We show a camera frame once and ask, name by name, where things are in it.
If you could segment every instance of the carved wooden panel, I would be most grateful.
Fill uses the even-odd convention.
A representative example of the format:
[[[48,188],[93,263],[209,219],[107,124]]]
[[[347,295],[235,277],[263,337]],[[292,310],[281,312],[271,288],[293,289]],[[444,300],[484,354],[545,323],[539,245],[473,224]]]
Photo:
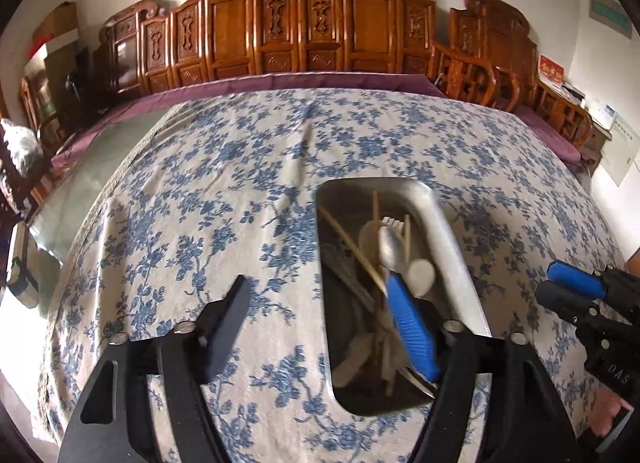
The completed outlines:
[[[396,71],[426,73],[431,57],[436,3],[398,0],[398,62]]]
[[[136,33],[136,16],[133,15],[115,25],[116,40],[132,36]]]
[[[143,94],[158,93],[174,87],[167,36],[169,17],[156,16],[140,24],[140,70]]]
[[[169,71],[150,75],[148,77],[149,93],[161,93],[171,89],[171,81],[169,80]]]
[[[116,96],[135,98],[144,92],[140,73],[141,22],[152,18],[158,5],[151,0],[134,3],[111,16],[100,29],[100,46],[94,52],[100,88]]]
[[[398,63],[404,62],[404,53],[398,53],[398,3],[399,0],[344,0],[344,69],[394,72]],[[420,54],[428,56],[426,51]]]
[[[172,77],[177,87],[209,80],[204,46],[204,0],[189,0],[171,12]]]
[[[254,0],[204,0],[210,79],[255,74]]]
[[[129,88],[140,90],[138,79],[138,36],[116,42],[114,54],[115,89],[121,93]]]
[[[480,21],[466,15],[465,10],[449,11],[449,45],[461,52],[478,56],[480,53]]]
[[[186,0],[167,16],[157,11],[136,3],[100,31],[95,58],[110,91],[140,95],[257,72],[424,74],[431,59],[429,0]]]
[[[513,41],[511,69],[524,85],[533,87],[538,69],[538,48],[529,37],[519,37]]]
[[[202,77],[202,68],[199,64],[194,64],[192,66],[185,66],[184,68],[178,68],[176,84],[180,86],[191,86],[193,84],[200,84],[204,82]]]
[[[257,73],[299,71],[298,0],[254,0]]]
[[[342,0],[298,0],[301,71],[344,70]]]

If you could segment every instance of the utensil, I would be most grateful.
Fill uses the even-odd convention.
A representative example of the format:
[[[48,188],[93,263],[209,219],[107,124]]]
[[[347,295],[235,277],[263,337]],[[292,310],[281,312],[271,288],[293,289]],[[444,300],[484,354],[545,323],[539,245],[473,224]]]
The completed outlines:
[[[404,271],[404,281],[412,296],[422,299],[436,280],[436,269],[426,259],[414,259]]]
[[[373,313],[373,297],[348,268],[338,249],[333,245],[324,244],[320,247],[320,255],[322,262],[353,292],[364,308]]]
[[[436,362],[435,341],[415,309],[402,277],[398,275],[406,266],[402,239],[395,230],[386,226],[380,227],[379,238],[380,260],[383,266],[391,271],[386,280],[386,298],[396,327],[414,367],[427,380],[433,381],[440,374]]]
[[[355,337],[349,344],[347,356],[331,371],[332,384],[336,388],[346,387],[373,351],[373,333],[364,333]]]
[[[420,382],[420,380],[418,380],[416,377],[414,377],[414,375],[411,373],[411,371],[407,368],[407,367],[403,367],[402,369],[400,369],[399,373],[405,378],[407,379],[409,382],[411,382],[411,384],[416,387],[417,389],[420,389],[425,395],[427,396],[431,396],[431,398],[435,398],[435,392],[436,389],[430,389],[429,385],[433,385],[432,383],[429,382]]]
[[[380,222],[367,221],[358,232],[358,247],[362,250],[365,257],[372,266],[380,263],[380,255],[378,253],[378,229]]]
[[[404,262],[408,265],[411,261],[411,216],[404,215]]]
[[[344,241],[344,244],[347,245],[347,248],[353,252],[355,258],[360,262],[362,268],[369,274],[369,277],[376,283],[376,286],[380,291],[386,296],[386,285],[384,279],[377,273],[376,269],[371,265],[367,257],[362,253],[362,250],[358,248],[356,243],[354,243],[351,236],[340,226],[340,223],[335,220],[335,218],[330,214],[330,212],[322,206],[318,207],[318,213],[324,218],[324,220],[329,223],[332,229],[334,229],[335,233],[340,236],[340,239]]]
[[[404,230],[404,221],[399,219],[391,218],[389,216],[385,216],[382,218],[382,225],[385,227],[393,228],[398,234],[402,234]]]

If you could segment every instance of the tablecloth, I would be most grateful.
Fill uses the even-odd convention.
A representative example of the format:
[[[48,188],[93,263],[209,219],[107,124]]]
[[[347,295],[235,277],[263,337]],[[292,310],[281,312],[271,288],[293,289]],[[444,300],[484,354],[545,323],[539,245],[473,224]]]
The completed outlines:
[[[553,259],[588,271],[623,260],[566,167],[497,110],[310,89],[175,106],[120,166],[54,296],[39,389],[50,432],[61,438],[106,338],[163,335],[243,273],[248,318],[225,371],[204,388],[232,459],[406,461],[425,408],[352,416],[325,385],[314,192],[353,176],[417,178],[438,192],[492,332],[527,335],[581,429],[594,386],[584,350],[533,290]],[[162,456],[176,461],[160,380],[150,377],[149,389]],[[485,406],[480,389],[472,418]],[[470,424],[471,446],[480,430]]]

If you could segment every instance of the chopstick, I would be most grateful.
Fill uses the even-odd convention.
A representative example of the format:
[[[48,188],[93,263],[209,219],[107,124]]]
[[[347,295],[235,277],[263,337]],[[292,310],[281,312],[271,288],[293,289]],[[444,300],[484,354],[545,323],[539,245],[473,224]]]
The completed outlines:
[[[380,230],[380,203],[378,202],[378,191],[375,190],[373,191],[373,194],[371,195],[371,217],[373,220],[373,223],[376,224],[376,237],[374,240],[374,244],[375,244],[375,251],[376,251],[376,257],[375,259],[377,260],[375,269],[378,273],[383,273],[381,271],[381,266],[380,266],[380,240],[379,237],[380,235],[378,234],[378,231]]]
[[[433,392],[426,385],[420,382],[420,380],[414,377],[411,371],[409,371],[409,369],[407,369],[406,367],[403,367],[402,369],[398,369],[398,372],[404,378],[406,378],[410,383],[412,383],[414,387],[420,389],[425,395],[431,396],[431,398],[435,398],[435,395],[433,394]]]
[[[411,216],[404,215],[404,263],[409,265],[411,261]]]
[[[362,250],[360,250],[356,243],[354,243],[353,239],[351,239],[351,236],[340,226],[340,223],[338,223],[338,221],[336,221],[335,218],[331,214],[329,214],[329,211],[327,209],[322,206],[318,206],[318,212],[327,221],[327,223],[331,225],[331,228],[334,229],[335,233],[340,236],[340,239],[344,241],[348,249],[353,252],[353,255],[355,255],[356,259],[360,262],[362,268],[365,269],[365,271],[369,274],[369,277],[371,277],[372,281],[386,297],[385,281],[383,281],[382,277],[380,277],[380,274],[371,265],[371,263],[369,263],[369,260],[366,258],[364,253],[362,253]]]

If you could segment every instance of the wooden chair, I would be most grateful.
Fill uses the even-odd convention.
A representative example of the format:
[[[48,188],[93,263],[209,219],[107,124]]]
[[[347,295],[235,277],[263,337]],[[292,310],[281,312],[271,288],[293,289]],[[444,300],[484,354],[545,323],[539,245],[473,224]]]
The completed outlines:
[[[491,63],[433,43],[427,77],[449,98],[491,106],[497,78]]]
[[[590,114],[540,80],[528,105],[577,150],[593,133]]]
[[[33,95],[31,83],[27,77],[23,77],[20,81],[19,95],[20,102],[22,102],[22,107],[27,115],[29,128],[35,133],[44,153],[49,158],[52,158],[62,144],[65,143],[68,134],[60,126],[56,114],[49,115],[44,120],[40,120],[36,106],[37,102]]]
[[[460,52],[489,60],[498,76],[494,103],[507,112],[531,109],[578,150],[593,123],[584,109],[537,79],[538,49],[529,21],[502,0],[465,0],[465,10],[449,13],[449,43]]]

